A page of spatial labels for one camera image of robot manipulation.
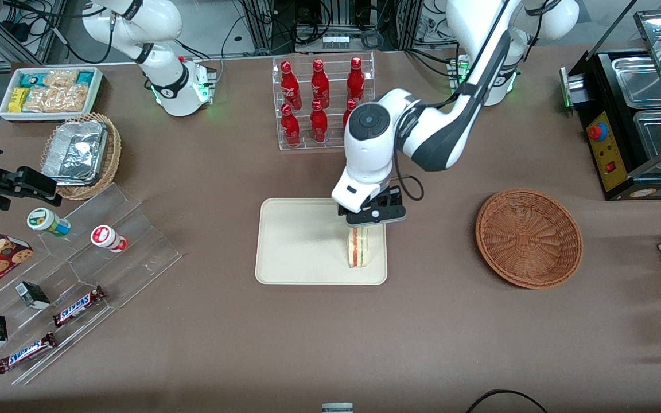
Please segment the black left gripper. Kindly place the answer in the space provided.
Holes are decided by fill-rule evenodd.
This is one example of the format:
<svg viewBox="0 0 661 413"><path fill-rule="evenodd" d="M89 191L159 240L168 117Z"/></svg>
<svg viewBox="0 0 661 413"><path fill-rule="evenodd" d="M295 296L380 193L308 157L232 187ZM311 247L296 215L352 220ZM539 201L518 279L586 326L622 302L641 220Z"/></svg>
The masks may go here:
<svg viewBox="0 0 661 413"><path fill-rule="evenodd" d="M339 205L339 215L351 216L404 216L405 207L402 202L402 191L400 186L389 186L373 200L367 199L358 213L353 213ZM364 224L364 233L369 232L372 223ZM347 223L349 233L354 230L354 225Z"/></svg>

